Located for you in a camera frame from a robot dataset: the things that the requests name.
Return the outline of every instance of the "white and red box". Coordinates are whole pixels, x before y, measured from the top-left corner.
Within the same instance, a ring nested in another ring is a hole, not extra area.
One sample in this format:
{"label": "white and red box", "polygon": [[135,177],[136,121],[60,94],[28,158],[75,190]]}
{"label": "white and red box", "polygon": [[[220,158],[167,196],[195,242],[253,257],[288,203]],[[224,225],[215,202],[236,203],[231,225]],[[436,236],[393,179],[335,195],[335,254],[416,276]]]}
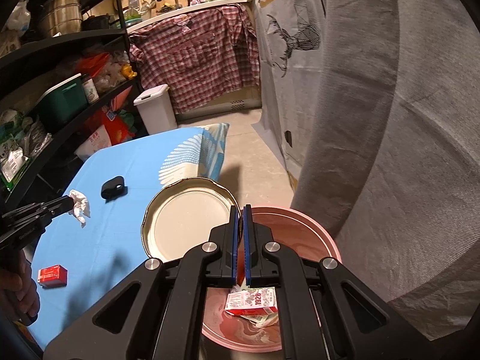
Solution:
{"label": "white and red box", "polygon": [[232,292],[226,298],[225,311],[231,315],[269,315],[278,312],[275,288]]}
{"label": "white and red box", "polygon": [[66,286],[67,270],[61,265],[40,269],[37,281],[44,288]]}

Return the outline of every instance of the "human hand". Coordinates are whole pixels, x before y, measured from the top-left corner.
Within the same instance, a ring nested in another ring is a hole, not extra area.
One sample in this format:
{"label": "human hand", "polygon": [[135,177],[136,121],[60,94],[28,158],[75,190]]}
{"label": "human hand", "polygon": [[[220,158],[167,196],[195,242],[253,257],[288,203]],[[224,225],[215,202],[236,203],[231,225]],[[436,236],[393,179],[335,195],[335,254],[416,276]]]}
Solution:
{"label": "human hand", "polygon": [[37,293],[37,284],[32,279],[32,268],[25,258],[23,250],[19,253],[20,275],[13,274],[0,268],[0,308],[11,321],[18,321],[19,317],[14,306],[7,298],[6,290],[15,293],[21,312],[35,317],[40,310],[40,298]]}

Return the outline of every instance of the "floor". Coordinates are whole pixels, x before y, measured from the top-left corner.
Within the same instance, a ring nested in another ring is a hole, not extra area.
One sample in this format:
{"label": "floor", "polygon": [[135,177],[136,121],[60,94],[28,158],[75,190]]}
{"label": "floor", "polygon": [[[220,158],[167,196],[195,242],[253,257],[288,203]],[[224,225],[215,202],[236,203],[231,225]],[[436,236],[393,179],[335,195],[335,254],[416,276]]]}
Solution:
{"label": "floor", "polygon": [[[293,197],[285,169],[253,127],[262,110],[245,110],[195,119],[182,127],[229,123],[225,161],[218,182],[230,190],[240,207],[275,205],[289,207]],[[206,360],[280,360],[280,352],[246,353],[226,349],[205,339]]]}

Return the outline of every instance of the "silver screw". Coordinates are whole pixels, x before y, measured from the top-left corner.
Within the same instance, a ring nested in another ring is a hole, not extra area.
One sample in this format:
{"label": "silver screw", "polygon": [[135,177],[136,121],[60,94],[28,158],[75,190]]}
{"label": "silver screw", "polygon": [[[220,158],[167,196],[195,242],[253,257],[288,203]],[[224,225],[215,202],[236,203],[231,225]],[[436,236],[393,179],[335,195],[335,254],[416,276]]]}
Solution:
{"label": "silver screw", "polygon": [[206,242],[202,245],[203,251],[210,253],[217,250],[217,244],[214,242]]}
{"label": "silver screw", "polygon": [[150,271],[154,271],[159,266],[160,266],[160,261],[157,259],[148,259],[147,261],[145,261],[145,268]]}
{"label": "silver screw", "polygon": [[267,242],[265,244],[265,249],[267,249],[268,251],[279,251],[280,244],[278,242]]}
{"label": "silver screw", "polygon": [[331,257],[324,259],[322,264],[326,269],[335,269],[338,266],[337,260]]}

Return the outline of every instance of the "blue tablecloth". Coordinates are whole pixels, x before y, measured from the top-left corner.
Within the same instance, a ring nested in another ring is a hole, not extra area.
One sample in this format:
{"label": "blue tablecloth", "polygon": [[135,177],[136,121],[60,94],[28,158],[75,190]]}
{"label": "blue tablecloth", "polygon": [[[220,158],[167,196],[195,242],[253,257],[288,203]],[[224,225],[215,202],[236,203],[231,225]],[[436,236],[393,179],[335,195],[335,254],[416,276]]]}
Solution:
{"label": "blue tablecloth", "polygon": [[[39,288],[38,320],[29,328],[45,346],[147,258],[140,226],[152,198],[171,182],[189,176],[217,179],[229,125],[188,127],[102,149],[90,157],[66,194],[74,189],[90,202],[91,218],[80,227],[73,215],[48,226],[35,251],[32,271],[60,264],[68,285]],[[128,194],[105,202],[105,181],[123,176]]]}

